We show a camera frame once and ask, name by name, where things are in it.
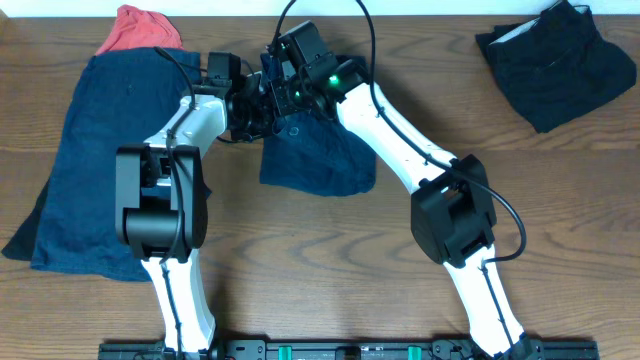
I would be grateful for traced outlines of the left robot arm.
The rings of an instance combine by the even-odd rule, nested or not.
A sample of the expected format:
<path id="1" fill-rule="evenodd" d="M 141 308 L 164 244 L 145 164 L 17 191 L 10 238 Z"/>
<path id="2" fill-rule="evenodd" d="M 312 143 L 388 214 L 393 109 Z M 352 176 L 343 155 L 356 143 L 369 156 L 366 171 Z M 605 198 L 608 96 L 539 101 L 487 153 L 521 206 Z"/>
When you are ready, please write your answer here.
<path id="1" fill-rule="evenodd" d="M 261 76 L 245 61 L 212 52 L 204 78 L 188 82 L 176 113 L 154 135 L 116 153 L 115 228 L 153 283 L 165 324 L 155 350 L 102 346 L 124 359 L 223 359 L 216 319 L 204 291 L 199 250 L 207 233 L 208 189 L 202 159 L 228 133 L 229 143 L 267 136 L 272 117 Z"/>

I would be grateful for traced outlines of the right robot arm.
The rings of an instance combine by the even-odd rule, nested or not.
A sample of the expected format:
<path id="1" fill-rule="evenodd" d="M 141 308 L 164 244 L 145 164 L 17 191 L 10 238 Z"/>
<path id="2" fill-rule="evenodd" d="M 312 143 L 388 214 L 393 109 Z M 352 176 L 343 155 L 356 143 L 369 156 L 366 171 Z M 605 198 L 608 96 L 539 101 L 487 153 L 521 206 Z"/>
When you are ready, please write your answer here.
<path id="1" fill-rule="evenodd" d="M 279 66 L 272 91 L 280 115 L 310 110 L 337 121 L 403 183 L 414 240 L 446 268 L 475 345 L 493 359 L 529 358 L 534 348 L 511 310 L 494 246 L 494 205 L 513 208 L 490 188 L 482 163 L 427 139 L 385 97 L 375 68 L 339 61 L 312 22 L 276 32 L 268 53 Z"/>

